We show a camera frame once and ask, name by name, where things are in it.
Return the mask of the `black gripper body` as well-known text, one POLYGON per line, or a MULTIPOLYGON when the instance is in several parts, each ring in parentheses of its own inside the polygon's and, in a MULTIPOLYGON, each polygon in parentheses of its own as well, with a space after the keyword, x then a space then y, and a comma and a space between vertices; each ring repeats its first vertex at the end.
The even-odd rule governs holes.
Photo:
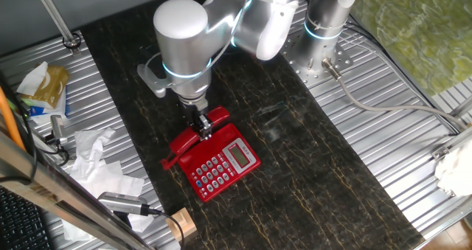
POLYGON ((208 108, 198 110, 197 108, 187 108, 186 118, 190 126, 193 128, 208 128, 209 121, 207 119, 208 108))

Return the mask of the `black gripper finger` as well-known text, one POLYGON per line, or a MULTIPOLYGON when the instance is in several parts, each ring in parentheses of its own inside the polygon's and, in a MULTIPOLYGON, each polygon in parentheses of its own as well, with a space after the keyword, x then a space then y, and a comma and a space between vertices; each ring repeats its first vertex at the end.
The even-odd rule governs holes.
POLYGON ((198 121, 201 140, 209 139, 212 136, 212 121, 206 115, 200 115, 198 121))

